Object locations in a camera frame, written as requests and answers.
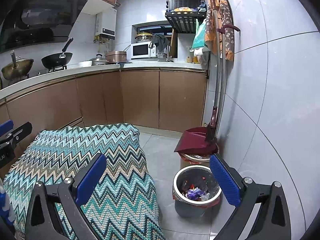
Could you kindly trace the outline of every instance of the white microwave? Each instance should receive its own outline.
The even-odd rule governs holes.
[[[149,48],[151,41],[131,44],[131,59],[135,58],[156,58],[157,48],[153,45]]]

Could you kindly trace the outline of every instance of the trash can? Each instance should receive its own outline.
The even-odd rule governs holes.
[[[216,144],[217,152],[219,153],[219,146]],[[199,155],[189,155],[189,154],[182,154],[179,153],[181,159],[180,159],[180,169],[183,169],[188,166],[192,165],[203,165],[206,167],[210,167],[209,161],[210,161],[210,155],[208,156],[199,156]]]
[[[188,185],[197,187],[205,180],[207,192],[210,194],[208,200],[196,201],[190,200],[184,196],[182,188],[185,187],[185,182]],[[204,214],[207,208],[212,207],[220,201],[221,188],[214,179],[210,168],[193,165],[180,170],[173,179],[172,197],[175,200],[174,207],[178,215],[185,218],[199,217]]]

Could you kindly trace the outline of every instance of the green plastic bag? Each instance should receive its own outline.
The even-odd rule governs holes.
[[[203,20],[203,23],[199,26],[199,21],[196,19],[196,36],[193,40],[191,52],[195,49],[203,48],[203,52],[210,51],[206,44],[204,43],[204,35],[205,35],[205,23],[206,19]]]

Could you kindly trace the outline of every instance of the knitted blanket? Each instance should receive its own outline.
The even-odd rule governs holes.
[[[97,233],[108,240],[164,240],[155,185],[139,146],[139,130],[126,123],[39,133],[4,179],[16,214],[15,228],[24,232],[37,181],[61,183],[75,176],[96,153],[106,156],[107,167],[81,208]],[[60,204],[57,209],[69,238],[76,239]]]

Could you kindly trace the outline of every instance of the red dustpan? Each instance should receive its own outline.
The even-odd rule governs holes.
[[[210,155],[215,152],[217,150],[214,137],[216,114],[217,107],[214,107],[207,127],[196,127],[184,131],[174,151],[191,155]]]

